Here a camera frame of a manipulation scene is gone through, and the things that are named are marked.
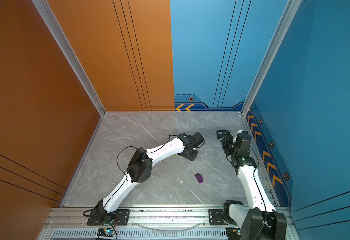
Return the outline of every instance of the orange wall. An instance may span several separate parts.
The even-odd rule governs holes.
[[[107,111],[173,111],[169,0],[48,4]]]
[[[0,232],[37,237],[99,118],[32,1],[1,0]]]

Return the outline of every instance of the hexagon symbol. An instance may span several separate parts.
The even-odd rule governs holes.
[[[286,180],[286,181],[290,180],[290,176],[288,175],[287,172],[285,172],[285,173],[283,174],[283,177],[284,177],[284,180]]]

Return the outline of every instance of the marble surface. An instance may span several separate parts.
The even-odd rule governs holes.
[[[108,112],[62,203],[95,205],[107,196],[123,176],[116,165],[116,156],[123,148],[148,149],[167,142],[168,135],[200,132],[206,142],[193,162],[178,155],[162,160],[153,167],[151,177],[137,185],[120,206],[222,205],[226,199],[247,204],[243,186],[216,139],[216,130],[224,129],[232,134],[244,129],[236,112]],[[134,152],[128,148],[120,154],[118,162],[123,170]],[[203,176],[201,184],[194,176],[197,173]]]

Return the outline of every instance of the purple block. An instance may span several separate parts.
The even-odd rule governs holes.
[[[200,173],[195,174],[195,177],[197,178],[199,183],[203,182],[203,177],[200,175]]]

